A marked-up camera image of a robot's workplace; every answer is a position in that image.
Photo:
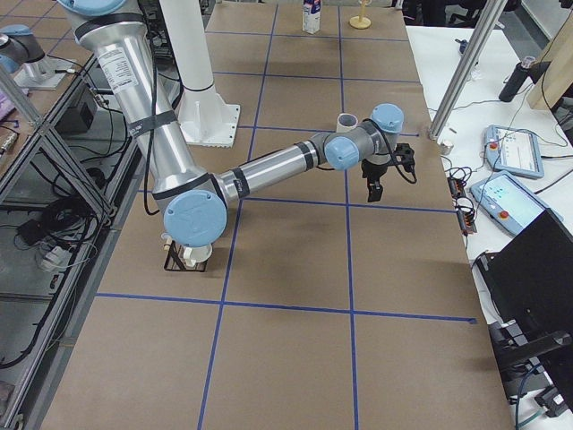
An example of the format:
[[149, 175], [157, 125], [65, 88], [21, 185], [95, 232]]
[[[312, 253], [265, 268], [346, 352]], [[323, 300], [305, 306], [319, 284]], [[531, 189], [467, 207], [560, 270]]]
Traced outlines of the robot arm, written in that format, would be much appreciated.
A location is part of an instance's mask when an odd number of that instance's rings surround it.
[[178, 105], [157, 79], [136, 2], [65, 1], [63, 8], [77, 43], [98, 59], [129, 134], [150, 164], [165, 231], [180, 245], [211, 245], [226, 228], [229, 203], [325, 163], [337, 170], [361, 165], [369, 198], [378, 201], [380, 177], [404, 158], [398, 142], [403, 112], [381, 104], [348, 132], [318, 133], [222, 174], [210, 173], [194, 162], [189, 147], [232, 142], [239, 108], [215, 89], [198, 3], [160, 5], [184, 90]]
[[1, 29], [1, 66], [16, 73], [14, 81], [30, 90], [55, 90], [64, 78], [56, 71], [29, 27], [11, 24]]

